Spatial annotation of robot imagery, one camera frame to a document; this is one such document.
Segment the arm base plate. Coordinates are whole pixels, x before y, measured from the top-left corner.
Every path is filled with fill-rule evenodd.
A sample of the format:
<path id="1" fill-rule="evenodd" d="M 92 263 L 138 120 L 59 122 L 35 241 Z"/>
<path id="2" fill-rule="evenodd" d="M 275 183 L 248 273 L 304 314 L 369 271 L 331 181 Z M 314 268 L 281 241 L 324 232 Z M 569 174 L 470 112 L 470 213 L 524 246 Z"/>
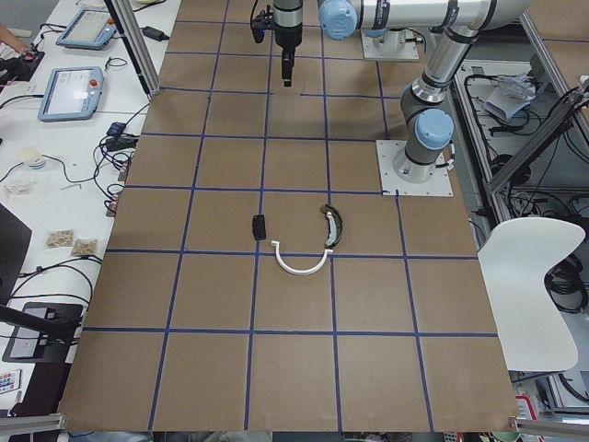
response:
<path id="1" fill-rule="evenodd" d="M 381 192 L 385 196 L 452 197 L 454 195 L 443 153 L 431 165 L 411 162 L 404 140 L 377 140 Z"/>
<path id="2" fill-rule="evenodd" d="M 417 62 L 420 58 L 414 33 L 408 29 L 378 33 L 363 30 L 364 58 L 373 61 Z"/>

